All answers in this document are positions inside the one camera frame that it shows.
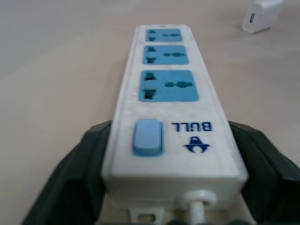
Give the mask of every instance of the white charger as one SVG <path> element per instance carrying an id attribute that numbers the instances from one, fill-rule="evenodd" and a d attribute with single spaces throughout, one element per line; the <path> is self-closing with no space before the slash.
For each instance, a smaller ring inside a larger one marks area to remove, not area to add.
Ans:
<path id="1" fill-rule="evenodd" d="M 188 210 L 196 225 L 240 194 L 248 174 L 188 26 L 136 30 L 101 176 L 133 223 Z"/>
<path id="2" fill-rule="evenodd" d="M 273 26 L 282 11 L 285 0 L 251 0 L 246 13 L 243 30 L 256 33 Z"/>

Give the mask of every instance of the white power strip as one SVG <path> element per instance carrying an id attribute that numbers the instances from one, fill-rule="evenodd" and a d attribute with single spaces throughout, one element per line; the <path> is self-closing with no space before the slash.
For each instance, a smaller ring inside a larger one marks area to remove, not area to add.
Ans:
<path id="1" fill-rule="evenodd" d="M 189 208 L 198 223 L 239 194 L 247 171 L 188 26 L 136 30 L 101 175 L 132 222 Z"/>

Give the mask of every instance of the usb port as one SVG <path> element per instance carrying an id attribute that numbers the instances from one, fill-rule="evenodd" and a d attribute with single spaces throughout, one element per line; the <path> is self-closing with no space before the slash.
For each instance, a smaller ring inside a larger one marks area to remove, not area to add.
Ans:
<path id="1" fill-rule="evenodd" d="M 255 13 L 252 13 L 252 14 L 251 14 L 251 18 L 250 18 L 250 23 L 253 23 L 254 16 L 255 16 Z"/>

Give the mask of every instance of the blue socket panel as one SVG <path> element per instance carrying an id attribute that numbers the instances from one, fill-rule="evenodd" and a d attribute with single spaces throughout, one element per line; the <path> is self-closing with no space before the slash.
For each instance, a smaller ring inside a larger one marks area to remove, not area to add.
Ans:
<path id="1" fill-rule="evenodd" d="M 146 31 L 147 42 L 182 41 L 180 29 L 150 29 Z"/>
<path id="2" fill-rule="evenodd" d="M 142 62 L 146 65 L 185 65 L 188 57 L 183 45 L 147 45 Z"/>
<path id="3" fill-rule="evenodd" d="M 193 102 L 199 96 L 190 70 L 144 70 L 139 100 L 142 102 Z"/>

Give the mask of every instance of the white plastic casing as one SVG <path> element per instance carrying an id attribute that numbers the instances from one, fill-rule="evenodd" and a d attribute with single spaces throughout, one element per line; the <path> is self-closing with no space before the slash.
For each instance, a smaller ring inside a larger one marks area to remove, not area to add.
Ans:
<path id="1" fill-rule="evenodd" d="M 243 30 L 256 33 L 273 26 L 283 9 L 284 0 L 251 0 L 246 13 Z"/>
<path id="2" fill-rule="evenodd" d="M 146 42 L 147 29 L 180 29 L 182 42 Z M 145 45 L 184 45 L 187 65 L 144 65 Z M 199 100 L 141 102 L 143 70 L 190 70 Z M 133 154 L 135 124 L 141 119 L 163 123 L 164 152 L 157 157 Z M 189 131 L 173 123 L 210 122 L 211 131 Z M 197 136 L 210 147 L 192 153 L 185 147 Z M 226 209 L 248 175 L 215 89 L 190 28 L 186 25 L 143 25 L 135 32 L 101 172 L 109 199 L 117 208 L 184 209 L 180 198 L 193 191 L 208 193 L 209 209 Z"/>

